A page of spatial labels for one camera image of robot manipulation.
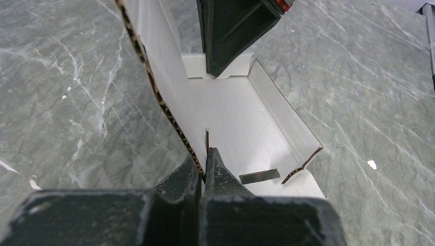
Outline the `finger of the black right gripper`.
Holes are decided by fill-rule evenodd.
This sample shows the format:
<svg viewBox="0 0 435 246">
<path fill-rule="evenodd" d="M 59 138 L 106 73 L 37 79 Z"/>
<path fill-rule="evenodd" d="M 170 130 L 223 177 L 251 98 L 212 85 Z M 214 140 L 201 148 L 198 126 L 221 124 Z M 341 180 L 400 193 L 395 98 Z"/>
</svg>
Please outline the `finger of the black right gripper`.
<svg viewBox="0 0 435 246">
<path fill-rule="evenodd" d="M 197 0 L 208 74 L 219 77 L 247 48 L 273 28 L 292 0 Z"/>
</svg>

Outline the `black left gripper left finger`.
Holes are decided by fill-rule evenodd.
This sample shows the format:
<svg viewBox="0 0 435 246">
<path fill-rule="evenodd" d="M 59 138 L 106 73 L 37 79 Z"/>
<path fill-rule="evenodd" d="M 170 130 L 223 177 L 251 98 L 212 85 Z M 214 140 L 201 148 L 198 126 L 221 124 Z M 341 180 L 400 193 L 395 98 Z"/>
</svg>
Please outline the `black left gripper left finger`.
<svg viewBox="0 0 435 246">
<path fill-rule="evenodd" d="M 186 158 L 150 189 L 36 191 L 1 245 L 197 245 L 201 184 Z"/>
</svg>

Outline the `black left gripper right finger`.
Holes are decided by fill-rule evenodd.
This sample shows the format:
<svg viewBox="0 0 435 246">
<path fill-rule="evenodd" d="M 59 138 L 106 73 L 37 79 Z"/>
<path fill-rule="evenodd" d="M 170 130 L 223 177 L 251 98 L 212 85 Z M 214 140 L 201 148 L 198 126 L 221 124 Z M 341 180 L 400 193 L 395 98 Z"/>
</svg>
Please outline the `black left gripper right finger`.
<svg viewBox="0 0 435 246">
<path fill-rule="evenodd" d="M 208 150 L 199 245 L 346 245 L 332 205 L 314 197 L 255 196 Z"/>
</svg>

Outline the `white cardboard box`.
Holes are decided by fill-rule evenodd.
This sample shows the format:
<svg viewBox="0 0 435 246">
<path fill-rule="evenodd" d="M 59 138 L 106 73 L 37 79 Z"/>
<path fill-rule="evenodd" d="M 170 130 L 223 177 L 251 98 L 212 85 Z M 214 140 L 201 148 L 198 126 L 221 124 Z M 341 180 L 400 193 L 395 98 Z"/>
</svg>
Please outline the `white cardboard box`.
<svg viewBox="0 0 435 246">
<path fill-rule="evenodd" d="M 248 178 L 255 195 L 324 198 L 306 169 L 322 144 L 252 53 L 215 77 L 204 53 L 181 53 L 164 1 L 116 5 L 153 95 L 201 176 L 213 147 L 236 180 Z"/>
</svg>

